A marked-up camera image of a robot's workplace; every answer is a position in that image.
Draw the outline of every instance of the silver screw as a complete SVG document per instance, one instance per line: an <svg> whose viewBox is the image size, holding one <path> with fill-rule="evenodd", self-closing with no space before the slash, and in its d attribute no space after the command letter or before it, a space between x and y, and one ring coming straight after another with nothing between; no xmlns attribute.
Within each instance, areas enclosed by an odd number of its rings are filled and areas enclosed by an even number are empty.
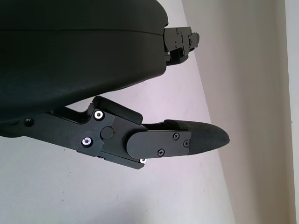
<svg viewBox="0 0 299 224"><path fill-rule="evenodd" d="M161 148L161 149L158 150L157 155L158 155L159 157L164 156L164 154L165 154L165 150L164 150L164 149Z"/></svg>
<svg viewBox="0 0 299 224"><path fill-rule="evenodd" d="M92 139L89 137L85 137L82 139L82 145L83 146L89 146L92 143Z"/></svg>
<svg viewBox="0 0 299 224"><path fill-rule="evenodd" d="M140 163L145 164L146 163L146 159L140 159Z"/></svg>
<svg viewBox="0 0 299 224"><path fill-rule="evenodd" d="M96 111L96 112L94 113L94 118L95 118L96 120L100 120L100 119L102 119L103 116L104 116L104 113L103 113L102 111Z"/></svg>

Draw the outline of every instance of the adjustment mechanism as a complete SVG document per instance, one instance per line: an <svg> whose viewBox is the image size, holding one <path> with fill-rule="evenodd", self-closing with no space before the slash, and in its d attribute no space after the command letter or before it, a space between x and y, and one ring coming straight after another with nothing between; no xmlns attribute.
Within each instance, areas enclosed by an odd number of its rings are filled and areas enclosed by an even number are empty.
<svg viewBox="0 0 299 224"><path fill-rule="evenodd" d="M210 124L166 120L142 125L142 119L141 114L97 96L85 112L60 108L1 124L0 134L27 136L135 169L149 158L197 154L229 142L225 131Z"/></svg>
<svg viewBox="0 0 299 224"><path fill-rule="evenodd" d="M192 33L191 27L166 28L164 48L167 65L183 63L190 51L198 47L199 34Z"/></svg>

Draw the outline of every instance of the black metal bracket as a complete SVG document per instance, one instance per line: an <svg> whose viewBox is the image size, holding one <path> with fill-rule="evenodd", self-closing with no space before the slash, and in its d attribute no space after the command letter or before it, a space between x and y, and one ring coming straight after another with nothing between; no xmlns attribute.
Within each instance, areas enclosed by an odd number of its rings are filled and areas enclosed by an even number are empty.
<svg viewBox="0 0 299 224"><path fill-rule="evenodd" d="M127 151L135 159L188 155L190 138L188 131L138 132L129 139Z"/></svg>
<svg viewBox="0 0 299 224"><path fill-rule="evenodd" d="M191 27L166 28L164 48L167 65L183 63L190 51L198 47L199 34L192 33Z"/></svg>
<svg viewBox="0 0 299 224"><path fill-rule="evenodd" d="M42 140L135 169L144 166L145 158L188 155L184 144L191 132L141 123L141 114L98 96L85 112L64 107L0 125L0 133Z"/></svg>

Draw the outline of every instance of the white wall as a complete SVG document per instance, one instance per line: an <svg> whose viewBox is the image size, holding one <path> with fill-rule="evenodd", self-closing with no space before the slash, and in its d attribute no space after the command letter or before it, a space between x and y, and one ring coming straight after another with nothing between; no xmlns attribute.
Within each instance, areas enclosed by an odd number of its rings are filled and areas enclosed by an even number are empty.
<svg viewBox="0 0 299 224"><path fill-rule="evenodd" d="M219 154L236 223L294 223L281 8L272 0L182 2L200 35L195 55L211 121L231 139Z"/></svg>
<svg viewBox="0 0 299 224"><path fill-rule="evenodd" d="M285 0L296 215L299 217L299 1Z"/></svg>
<svg viewBox="0 0 299 224"><path fill-rule="evenodd" d="M279 73L281 76L282 90L282 115L283 115L283 134L285 147L285 168L286 184L288 189L288 212L290 224L296 223L295 208L295 186L294 186L294 162L292 149L292 124L290 108L290 89L289 89L289 72L288 72L288 49L286 35L286 13L285 1L276 0L276 27L278 35L278 54L279 54Z"/></svg>
<svg viewBox="0 0 299 224"><path fill-rule="evenodd" d="M187 25L180 0L160 2L170 26ZM194 53L161 77L105 96L145 123L210 122ZM0 138L0 149L0 223L235 223L217 151L133 170L26 137Z"/></svg>

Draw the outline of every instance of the black screw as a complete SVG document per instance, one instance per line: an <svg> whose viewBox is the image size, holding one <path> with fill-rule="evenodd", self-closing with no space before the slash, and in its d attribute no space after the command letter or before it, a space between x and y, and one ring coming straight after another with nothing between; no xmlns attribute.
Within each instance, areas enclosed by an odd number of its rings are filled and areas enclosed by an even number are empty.
<svg viewBox="0 0 299 224"><path fill-rule="evenodd" d="M157 155L158 155L159 157L164 156L164 154L165 154L165 150L164 150L164 149L161 148L161 149L158 150Z"/></svg>
<svg viewBox="0 0 299 224"><path fill-rule="evenodd" d="M189 140L184 141L184 147L189 147Z"/></svg>
<svg viewBox="0 0 299 224"><path fill-rule="evenodd" d="M175 132L172 136L173 140L178 140L179 139L179 133Z"/></svg>

